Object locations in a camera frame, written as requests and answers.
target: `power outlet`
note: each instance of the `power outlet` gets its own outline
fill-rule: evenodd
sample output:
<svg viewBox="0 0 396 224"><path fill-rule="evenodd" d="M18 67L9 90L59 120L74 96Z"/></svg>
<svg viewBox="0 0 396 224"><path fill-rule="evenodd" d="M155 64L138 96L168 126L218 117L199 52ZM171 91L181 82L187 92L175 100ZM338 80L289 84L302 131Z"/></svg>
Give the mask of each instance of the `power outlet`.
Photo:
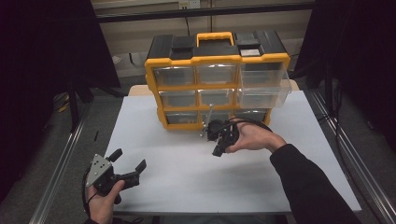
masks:
<svg viewBox="0 0 396 224"><path fill-rule="evenodd" d="M178 1L178 9L188 9L190 8L190 1Z"/></svg>
<svg viewBox="0 0 396 224"><path fill-rule="evenodd" d="M190 0L189 8L201 8L200 0Z"/></svg>

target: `white table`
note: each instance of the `white table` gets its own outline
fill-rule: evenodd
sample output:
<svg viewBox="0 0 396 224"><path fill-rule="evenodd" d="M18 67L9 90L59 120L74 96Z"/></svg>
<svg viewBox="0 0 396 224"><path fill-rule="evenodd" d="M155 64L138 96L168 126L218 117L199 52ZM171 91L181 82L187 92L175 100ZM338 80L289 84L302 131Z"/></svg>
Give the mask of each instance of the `white table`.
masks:
<svg viewBox="0 0 396 224"><path fill-rule="evenodd" d="M115 211L152 215L272 214L290 212L267 150L212 156L216 143L200 132L166 131L153 96L125 97L106 156L122 148L116 174L146 159L140 186L124 190ZM293 143L329 177L354 211L355 195L302 91L293 91L271 113L270 128Z"/></svg>

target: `wall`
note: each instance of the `wall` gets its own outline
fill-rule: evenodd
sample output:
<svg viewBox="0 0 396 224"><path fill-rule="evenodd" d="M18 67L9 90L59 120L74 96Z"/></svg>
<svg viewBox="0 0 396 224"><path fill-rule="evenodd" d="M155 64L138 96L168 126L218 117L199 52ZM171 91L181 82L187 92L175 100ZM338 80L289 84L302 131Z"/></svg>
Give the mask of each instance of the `wall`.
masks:
<svg viewBox="0 0 396 224"><path fill-rule="evenodd" d="M213 0L212 7L240 7L267 4L307 2L302 0ZM201 0L201 7L210 7L209 0ZM92 0L97 15L118 13L141 13L178 9L178 1L172 0ZM251 13L210 17L188 18L191 35L196 33L231 31L252 32L254 30L274 29L290 55L298 54L303 43L311 10ZM155 35L187 35L188 27L184 18L152 21L125 21L102 23L108 48L112 55L122 58L124 65L135 69L134 74L143 75L142 64ZM135 65L130 64L132 53ZM119 77L128 73L119 73Z"/></svg>

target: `yellow storage organizer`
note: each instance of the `yellow storage organizer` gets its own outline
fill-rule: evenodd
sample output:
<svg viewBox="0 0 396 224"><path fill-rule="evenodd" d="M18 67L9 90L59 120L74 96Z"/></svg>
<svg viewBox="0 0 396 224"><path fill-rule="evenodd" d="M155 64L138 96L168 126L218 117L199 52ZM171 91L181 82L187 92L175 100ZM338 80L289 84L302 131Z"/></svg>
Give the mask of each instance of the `yellow storage organizer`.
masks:
<svg viewBox="0 0 396 224"><path fill-rule="evenodd" d="M271 108L291 90L290 57L277 33L157 35L146 60L146 80L168 130L202 130L211 119L242 117L268 125Z"/></svg>

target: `hand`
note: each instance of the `hand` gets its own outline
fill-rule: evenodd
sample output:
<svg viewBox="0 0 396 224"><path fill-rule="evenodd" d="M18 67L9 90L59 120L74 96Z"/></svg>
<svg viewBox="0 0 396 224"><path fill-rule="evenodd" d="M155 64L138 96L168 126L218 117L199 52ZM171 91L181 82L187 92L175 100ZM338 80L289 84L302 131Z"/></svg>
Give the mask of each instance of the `hand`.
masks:
<svg viewBox="0 0 396 224"><path fill-rule="evenodd" d="M258 150L267 148L274 153L278 148L286 145L285 140L252 123L238 123L239 138L233 146L225 149L227 153L236 152L240 149Z"/></svg>
<svg viewBox="0 0 396 224"><path fill-rule="evenodd" d="M114 186L113 189L107 194L107 196L102 197L98 194L94 186L88 188L88 198L93 198L90 200L90 213L91 219L100 224L111 223L113 220L113 208L114 200L117 195L122 191L125 181L120 180Z"/></svg>

